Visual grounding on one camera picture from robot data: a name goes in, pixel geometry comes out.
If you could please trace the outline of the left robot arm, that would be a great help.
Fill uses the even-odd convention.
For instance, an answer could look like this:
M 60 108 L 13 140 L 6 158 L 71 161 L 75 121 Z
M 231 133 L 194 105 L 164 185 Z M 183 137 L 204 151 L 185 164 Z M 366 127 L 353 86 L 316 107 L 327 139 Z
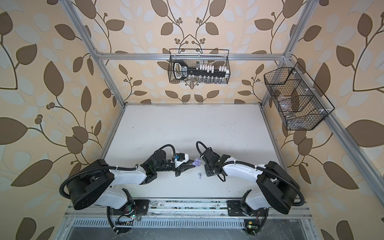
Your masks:
M 64 180 L 59 193 L 72 201 L 75 210 L 96 205 L 127 214 L 137 210 L 135 201 L 127 189 L 115 189 L 115 186 L 146 185 L 154 181 L 159 172 L 173 172 L 178 177 L 193 168 L 194 160 L 189 155 L 177 153 L 173 145 L 164 145 L 133 168 L 110 166 L 103 159 L 97 160 Z

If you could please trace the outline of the purple round charging case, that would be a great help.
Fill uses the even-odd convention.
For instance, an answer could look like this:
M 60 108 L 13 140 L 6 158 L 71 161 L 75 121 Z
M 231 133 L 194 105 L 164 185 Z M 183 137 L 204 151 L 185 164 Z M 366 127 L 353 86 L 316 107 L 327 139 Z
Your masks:
M 195 158 L 193 165 L 195 167 L 199 167 L 201 165 L 202 160 L 200 158 Z

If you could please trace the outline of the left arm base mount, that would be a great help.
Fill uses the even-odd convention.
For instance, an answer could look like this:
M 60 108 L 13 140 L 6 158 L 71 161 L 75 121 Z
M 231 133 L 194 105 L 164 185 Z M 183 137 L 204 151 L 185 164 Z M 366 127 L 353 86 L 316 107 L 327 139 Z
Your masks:
M 109 208 L 112 211 L 112 215 L 146 215 L 149 210 L 150 200 L 148 199 L 134 199 L 133 201 L 129 201 L 120 209 Z

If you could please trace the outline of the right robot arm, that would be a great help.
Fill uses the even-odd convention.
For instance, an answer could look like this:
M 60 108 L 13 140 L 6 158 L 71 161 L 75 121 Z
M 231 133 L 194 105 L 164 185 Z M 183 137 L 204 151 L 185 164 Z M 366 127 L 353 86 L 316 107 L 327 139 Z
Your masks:
M 248 190 L 238 201 L 235 210 L 242 215 L 252 216 L 260 209 L 270 208 L 287 215 L 292 207 L 305 204 L 300 186 L 278 163 L 252 165 L 229 155 L 219 156 L 200 141 L 196 142 L 196 148 L 208 177 L 217 176 L 223 183 L 227 177 L 237 177 L 258 185 L 260 192 Z

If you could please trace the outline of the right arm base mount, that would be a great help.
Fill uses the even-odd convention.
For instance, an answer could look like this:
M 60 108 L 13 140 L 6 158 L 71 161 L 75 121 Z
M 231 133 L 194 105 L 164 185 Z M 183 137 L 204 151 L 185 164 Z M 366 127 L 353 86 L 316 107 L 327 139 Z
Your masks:
M 230 217 L 265 217 L 267 210 L 264 208 L 253 210 L 244 201 L 228 200 L 227 201 L 228 215 Z

